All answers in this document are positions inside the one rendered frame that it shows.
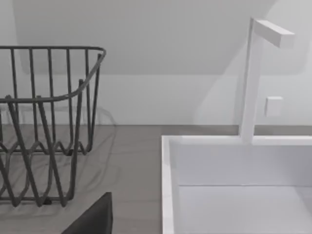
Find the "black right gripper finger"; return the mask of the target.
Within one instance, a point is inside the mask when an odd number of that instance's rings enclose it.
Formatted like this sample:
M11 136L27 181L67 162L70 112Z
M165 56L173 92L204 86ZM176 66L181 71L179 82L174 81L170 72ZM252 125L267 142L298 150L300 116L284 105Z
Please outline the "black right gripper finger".
M106 192L61 234L112 234L113 199Z

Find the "white sink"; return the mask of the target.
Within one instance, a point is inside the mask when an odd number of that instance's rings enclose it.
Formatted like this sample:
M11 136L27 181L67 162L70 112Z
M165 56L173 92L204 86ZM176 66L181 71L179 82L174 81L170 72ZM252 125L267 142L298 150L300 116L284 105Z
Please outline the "white sink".
M312 234L312 137L163 136L162 234Z

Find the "tall white tap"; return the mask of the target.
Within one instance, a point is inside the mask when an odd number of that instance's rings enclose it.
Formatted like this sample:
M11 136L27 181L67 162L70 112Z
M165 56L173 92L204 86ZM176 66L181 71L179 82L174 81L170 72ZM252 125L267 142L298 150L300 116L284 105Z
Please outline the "tall white tap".
M267 41L279 49L291 49L296 34L265 19L250 18L244 71L244 92L242 121L239 135L244 144L250 144L254 137L256 103L260 82L260 67L263 44Z

